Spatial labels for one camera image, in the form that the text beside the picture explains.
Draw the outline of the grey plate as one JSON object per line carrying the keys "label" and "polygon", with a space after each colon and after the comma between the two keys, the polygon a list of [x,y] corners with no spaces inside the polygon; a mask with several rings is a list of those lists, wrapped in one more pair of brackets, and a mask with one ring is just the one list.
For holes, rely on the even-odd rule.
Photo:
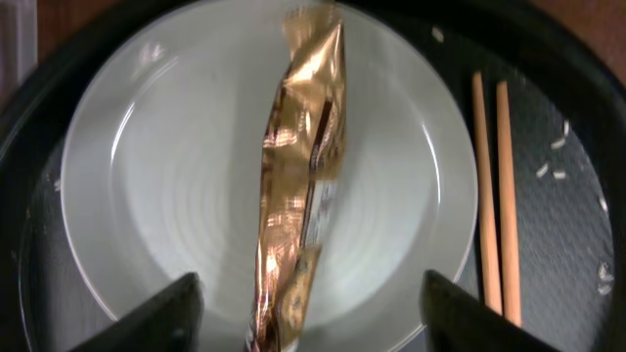
{"label": "grey plate", "polygon": [[[290,55],[292,1],[203,1],[124,43],[67,133],[61,193],[79,270],[113,319],[199,275],[199,348],[244,347],[261,144]],[[384,23],[342,6],[347,148],[303,351],[417,349],[425,270],[457,279],[476,222],[474,155],[442,79]]]}

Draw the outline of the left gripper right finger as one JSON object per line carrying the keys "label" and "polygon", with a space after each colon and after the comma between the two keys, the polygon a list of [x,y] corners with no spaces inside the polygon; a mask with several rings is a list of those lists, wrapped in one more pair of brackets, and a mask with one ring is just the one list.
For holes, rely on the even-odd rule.
{"label": "left gripper right finger", "polygon": [[433,351],[556,352],[434,270],[424,273],[421,303]]}

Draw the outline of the wooden chopstick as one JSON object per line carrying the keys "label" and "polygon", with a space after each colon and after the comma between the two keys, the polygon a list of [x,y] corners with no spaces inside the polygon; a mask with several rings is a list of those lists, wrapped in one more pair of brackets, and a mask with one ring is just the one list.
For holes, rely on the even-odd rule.
{"label": "wooden chopstick", "polygon": [[522,326],[519,249],[514,191],[514,160],[508,84],[496,86],[500,235],[504,315]]}
{"label": "wooden chopstick", "polygon": [[491,163],[486,126],[486,111],[481,74],[477,71],[471,79],[474,148],[478,176],[478,226],[482,266],[484,303],[501,315],[502,289],[493,201]]}

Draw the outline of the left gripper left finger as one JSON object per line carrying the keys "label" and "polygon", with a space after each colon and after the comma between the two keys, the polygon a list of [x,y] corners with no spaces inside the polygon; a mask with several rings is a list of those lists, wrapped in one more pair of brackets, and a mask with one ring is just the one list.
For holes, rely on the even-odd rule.
{"label": "left gripper left finger", "polygon": [[72,352],[196,351],[202,309],[200,279],[187,273]]}

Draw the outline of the gold snack wrapper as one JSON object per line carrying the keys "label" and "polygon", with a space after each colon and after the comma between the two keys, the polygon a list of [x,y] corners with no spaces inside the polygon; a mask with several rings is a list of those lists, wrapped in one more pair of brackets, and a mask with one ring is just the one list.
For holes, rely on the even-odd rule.
{"label": "gold snack wrapper", "polygon": [[333,3],[284,17],[291,62],[262,143],[248,351],[294,351],[345,152],[344,22]]}

